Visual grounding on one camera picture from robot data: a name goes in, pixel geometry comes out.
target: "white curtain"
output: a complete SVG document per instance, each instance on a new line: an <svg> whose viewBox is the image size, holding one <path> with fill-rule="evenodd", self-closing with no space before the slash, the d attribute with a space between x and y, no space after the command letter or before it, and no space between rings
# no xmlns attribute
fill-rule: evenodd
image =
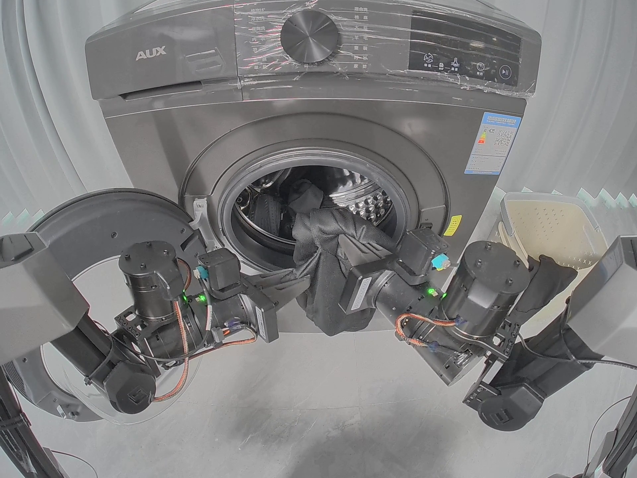
<svg viewBox="0 0 637 478"><path fill-rule="evenodd" d="M85 191L129 186L84 42L148 0L1 0L0 219L19 231ZM637 191L637 0L486 0L542 35L529 101L498 186L613 197Z"/></svg>

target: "qr code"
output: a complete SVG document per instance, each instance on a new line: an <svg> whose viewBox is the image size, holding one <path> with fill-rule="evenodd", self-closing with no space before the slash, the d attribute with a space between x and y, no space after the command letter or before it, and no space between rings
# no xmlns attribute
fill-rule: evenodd
<svg viewBox="0 0 637 478"><path fill-rule="evenodd" d="M498 137L496 138L493 145L496 147L508 147L511 145L511 140L514 139L515 131L508 129L498 129Z"/></svg>

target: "black fabric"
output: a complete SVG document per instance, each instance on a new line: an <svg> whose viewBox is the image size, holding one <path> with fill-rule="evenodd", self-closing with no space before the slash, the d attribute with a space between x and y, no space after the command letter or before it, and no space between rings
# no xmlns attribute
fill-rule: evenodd
<svg viewBox="0 0 637 478"><path fill-rule="evenodd" d="M338 306L346 274L351 268L338 244L338 237L348 235L362 243L373 242L394 252L391 239L370 222L341 207L298 213L293 235L296 268L291 276L310 275L312 278L310 288L297 298L308 319L329 336L366 328L374 315L372 308L346 315Z"/></svg>
<svg viewBox="0 0 637 478"><path fill-rule="evenodd" d="M287 210L295 218L299 212L309 213L323 203L323 192L309 180L301 179L292 184L287 199Z"/></svg>
<svg viewBox="0 0 637 478"><path fill-rule="evenodd" d="M575 269L558 265L551 257L540 255L539 261L533 257L528 259L531 282L509 317L512 322L520 325L548 305L550 300L566 289L577 276Z"/></svg>

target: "black cylindrical actuator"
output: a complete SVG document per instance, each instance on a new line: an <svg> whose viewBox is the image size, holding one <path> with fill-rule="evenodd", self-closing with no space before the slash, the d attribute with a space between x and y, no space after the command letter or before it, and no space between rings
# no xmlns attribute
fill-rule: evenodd
<svg viewBox="0 0 637 478"><path fill-rule="evenodd" d="M504 322L529 282L527 268L511 248L476 241L464 251L442 307L450 319L461 319L454 331L489 337Z"/></svg>
<svg viewBox="0 0 637 478"><path fill-rule="evenodd" d="M175 248L163 241L133 244L119 259L135 312L144 320L159 322L175 317L173 301L183 293L183 278Z"/></svg>

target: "white label sticker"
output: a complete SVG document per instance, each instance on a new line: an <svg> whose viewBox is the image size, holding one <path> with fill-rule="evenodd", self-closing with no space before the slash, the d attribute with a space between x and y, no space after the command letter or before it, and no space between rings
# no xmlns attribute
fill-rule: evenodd
<svg viewBox="0 0 637 478"><path fill-rule="evenodd" d="M521 117L484 112L464 172L499 175L521 121Z"/></svg>
<svg viewBox="0 0 637 478"><path fill-rule="evenodd" d="M254 311L257 312L257 324L259 324L259 333L261 334L261 336L265 336L266 324L263 322L263 314L261 313L261 310L259 308Z"/></svg>
<svg viewBox="0 0 637 478"><path fill-rule="evenodd" d="M367 294L367 290L370 288L370 283L371 278L363 278L359 291L354 299L354 304L352 304L351 312L355 312L361 307L363 299L365 299L365 294Z"/></svg>

